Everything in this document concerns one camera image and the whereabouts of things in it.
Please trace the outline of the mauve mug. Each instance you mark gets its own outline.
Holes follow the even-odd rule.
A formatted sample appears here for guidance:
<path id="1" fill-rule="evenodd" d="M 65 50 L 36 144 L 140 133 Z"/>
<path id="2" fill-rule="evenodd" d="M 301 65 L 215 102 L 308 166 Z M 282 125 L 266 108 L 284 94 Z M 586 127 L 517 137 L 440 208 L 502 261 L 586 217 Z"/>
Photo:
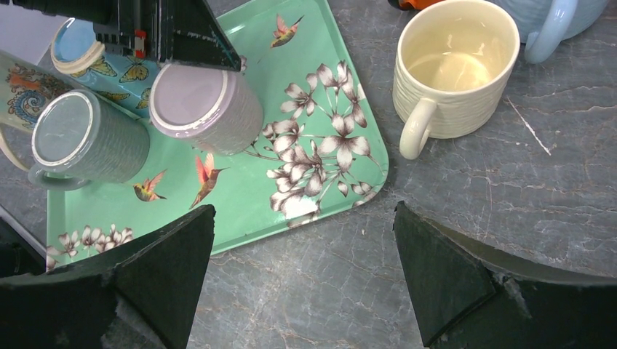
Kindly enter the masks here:
<path id="1" fill-rule="evenodd" d="M 258 138 L 264 113 L 242 73 L 165 65 L 151 87 L 148 111 L 164 135 L 230 156 Z"/>

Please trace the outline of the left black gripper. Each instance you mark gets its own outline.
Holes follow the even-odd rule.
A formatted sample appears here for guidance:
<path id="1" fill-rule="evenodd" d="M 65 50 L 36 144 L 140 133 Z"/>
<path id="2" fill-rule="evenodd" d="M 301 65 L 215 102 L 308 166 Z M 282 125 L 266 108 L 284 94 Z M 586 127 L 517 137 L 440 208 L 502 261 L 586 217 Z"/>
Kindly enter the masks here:
<path id="1" fill-rule="evenodd" d="M 241 70 L 242 61 L 204 0 L 174 2 L 173 31 L 164 18 L 168 1 L 17 0 L 13 6 L 49 16 L 93 24 L 105 51 L 142 60 L 171 60 L 182 65 Z"/>

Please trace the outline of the cream mug floral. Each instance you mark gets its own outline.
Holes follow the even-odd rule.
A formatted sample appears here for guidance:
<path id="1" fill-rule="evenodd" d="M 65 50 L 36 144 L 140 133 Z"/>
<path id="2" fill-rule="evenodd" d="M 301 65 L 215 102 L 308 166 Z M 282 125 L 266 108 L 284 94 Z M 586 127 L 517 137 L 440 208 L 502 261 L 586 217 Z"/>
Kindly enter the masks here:
<path id="1" fill-rule="evenodd" d="M 468 135 L 494 114 L 520 51 L 513 18 L 489 1 L 441 1 L 416 14 L 397 44 L 393 104 L 399 152 Z"/>

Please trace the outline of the light blue ribbed mug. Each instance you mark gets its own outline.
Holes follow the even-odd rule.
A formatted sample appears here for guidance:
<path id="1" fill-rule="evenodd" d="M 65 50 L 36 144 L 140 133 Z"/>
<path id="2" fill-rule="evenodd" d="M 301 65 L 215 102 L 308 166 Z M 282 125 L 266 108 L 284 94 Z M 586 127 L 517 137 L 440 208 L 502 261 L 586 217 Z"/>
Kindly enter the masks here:
<path id="1" fill-rule="evenodd" d="M 590 27 L 608 0 L 493 0 L 514 19 L 525 60 L 531 64 L 547 60 L 558 45 Z"/>

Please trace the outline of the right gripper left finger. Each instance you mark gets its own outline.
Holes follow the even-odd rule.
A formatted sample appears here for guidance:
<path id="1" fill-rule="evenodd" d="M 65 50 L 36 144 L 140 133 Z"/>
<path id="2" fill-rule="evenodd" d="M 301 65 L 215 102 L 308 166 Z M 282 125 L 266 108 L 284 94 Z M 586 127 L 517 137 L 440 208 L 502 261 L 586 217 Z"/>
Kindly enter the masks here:
<path id="1" fill-rule="evenodd" d="M 212 251 L 204 204 L 140 238 L 1 280 L 3 348 L 185 348 Z"/>

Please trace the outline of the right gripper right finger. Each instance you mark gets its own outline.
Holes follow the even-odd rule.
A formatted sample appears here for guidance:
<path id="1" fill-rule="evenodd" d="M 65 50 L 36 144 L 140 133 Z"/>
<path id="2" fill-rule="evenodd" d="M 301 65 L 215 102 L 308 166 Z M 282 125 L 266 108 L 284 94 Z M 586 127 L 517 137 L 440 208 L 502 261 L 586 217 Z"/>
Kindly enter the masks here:
<path id="1" fill-rule="evenodd" d="M 614 348 L 616 280 L 509 254 L 420 217 L 393 230 L 427 348 Z"/>

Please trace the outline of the orange mug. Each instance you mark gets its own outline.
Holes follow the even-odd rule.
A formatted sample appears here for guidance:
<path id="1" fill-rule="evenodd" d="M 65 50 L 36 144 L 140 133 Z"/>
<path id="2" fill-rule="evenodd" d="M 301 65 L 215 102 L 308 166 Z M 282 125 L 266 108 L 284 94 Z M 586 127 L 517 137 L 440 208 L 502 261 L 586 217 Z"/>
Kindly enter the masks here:
<path id="1" fill-rule="evenodd" d="M 442 0 L 388 0 L 388 3 L 402 11 L 422 10 Z"/>

